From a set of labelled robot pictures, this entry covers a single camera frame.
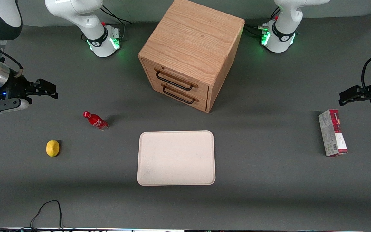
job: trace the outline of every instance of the lemon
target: lemon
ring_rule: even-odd
[[[55,140],[49,141],[47,143],[47,154],[51,157],[58,155],[59,153],[59,143]]]

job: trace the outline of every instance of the gray table surface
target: gray table surface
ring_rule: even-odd
[[[283,54],[244,34],[210,114],[152,90],[137,54],[155,26],[129,25],[105,59],[75,26],[25,27],[7,44],[24,75],[56,84],[59,98],[0,115],[0,227],[27,226],[57,199],[71,227],[371,231],[371,105],[340,108],[349,154],[336,158],[324,155],[317,118],[360,84],[371,15],[304,19]],[[93,128],[86,110],[111,127]],[[181,130],[213,132],[215,183],[138,185],[140,134]],[[56,158],[49,140],[61,141]],[[36,226],[57,225],[47,205]]]

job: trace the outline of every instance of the red bottle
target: red bottle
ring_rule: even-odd
[[[88,111],[84,112],[84,118],[88,119],[88,122],[91,123],[91,125],[97,127],[98,129],[104,131],[108,129],[108,123],[104,121],[102,118],[100,118],[96,114],[91,114]]]

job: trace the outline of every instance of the white tray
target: white tray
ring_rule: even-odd
[[[214,181],[214,137],[210,131],[141,134],[140,185],[211,185]]]

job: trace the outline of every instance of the black metal handle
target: black metal handle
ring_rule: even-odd
[[[181,85],[179,85],[179,84],[175,84],[175,83],[172,82],[172,81],[169,81],[169,80],[167,80],[167,79],[164,79],[164,78],[160,77],[160,76],[159,76],[159,73],[160,73],[160,71],[157,71],[156,76],[157,76],[157,78],[158,78],[159,80],[161,80],[161,81],[167,82],[167,83],[169,83],[169,84],[171,84],[171,85],[174,85],[175,87],[178,87],[178,88],[180,88],[180,89],[182,89],[182,90],[185,90],[185,91],[190,91],[190,90],[193,88],[193,85],[190,85],[190,87],[186,88],[186,87],[181,86]]]
[[[167,95],[169,95],[169,96],[171,96],[171,97],[173,97],[173,98],[175,98],[175,99],[178,99],[178,100],[180,100],[180,101],[182,101],[182,102],[184,102],[184,103],[187,103],[187,104],[193,104],[193,103],[194,103],[194,100],[195,100],[194,98],[193,98],[192,101],[186,101],[186,100],[182,99],[181,97],[177,97],[176,95],[174,95],[174,94],[172,94],[172,93],[169,93],[169,92],[165,91],[166,88],[167,88],[166,86],[164,86],[164,87],[162,88],[163,93],[165,93],[165,94],[167,94]]]

